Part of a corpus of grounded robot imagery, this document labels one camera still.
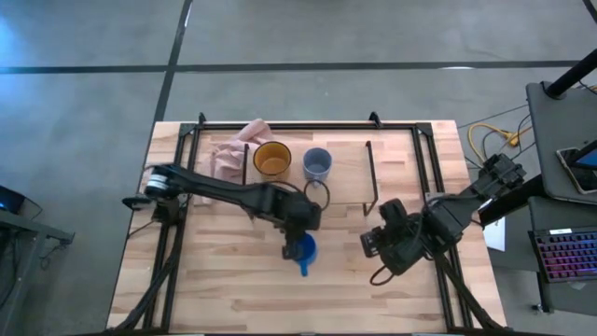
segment wooden table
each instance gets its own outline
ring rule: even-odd
[[[446,191],[458,192],[468,186],[469,177],[456,125],[453,121],[431,123]],[[146,164],[172,161],[179,125],[156,125]],[[207,173],[206,162],[212,148],[235,133],[201,131],[196,171]],[[397,197],[409,212],[420,211],[422,192],[411,133],[375,130],[274,134],[276,140],[290,146],[316,142],[342,147],[371,141],[380,194],[378,204]],[[431,178],[425,148],[425,166]],[[150,216],[150,212],[136,213],[131,230],[147,223]],[[269,222],[252,222],[236,206],[204,203],[195,198],[187,217],[170,332],[444,331],[433,262],[422,259],[383,287],[368,283],[382,263],[379,258],[365,258],[359,235],[381,224],[376,210],[364,217],[360,204],[332,204],[324,212],[321,229],[313,233],[318,258],[309,276],[301,277],[297,264],[282,260],[284,237]],[[158,225],[150,226],[127,243],[108,327],[122,321],[147,289],[159,231]],[[466,284],[490,316],[505,325],[479,226],[472,224],[466,229],[458,250]],[[164,292],[165,286],[156,314],[162,309]],[[453,288],[451,302],[459,321]]]

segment blue mug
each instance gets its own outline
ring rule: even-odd
[[[295,262],[300,266],[300,274],[307,276],[309,275],[307,268],[317,259],[317,244],[309,233],[305,233],[298,241],[298,245],[301,254]]]
[[[323,148],[307,150],[302,158],[302,169],[307,180],[325,181],[332,168],[332,156]]]

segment orange cup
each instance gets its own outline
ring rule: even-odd
[[[253,155],[253,164],[266,181],[285,181],[290,174],[291,161],[290,149],[277,141],[259,146]]]

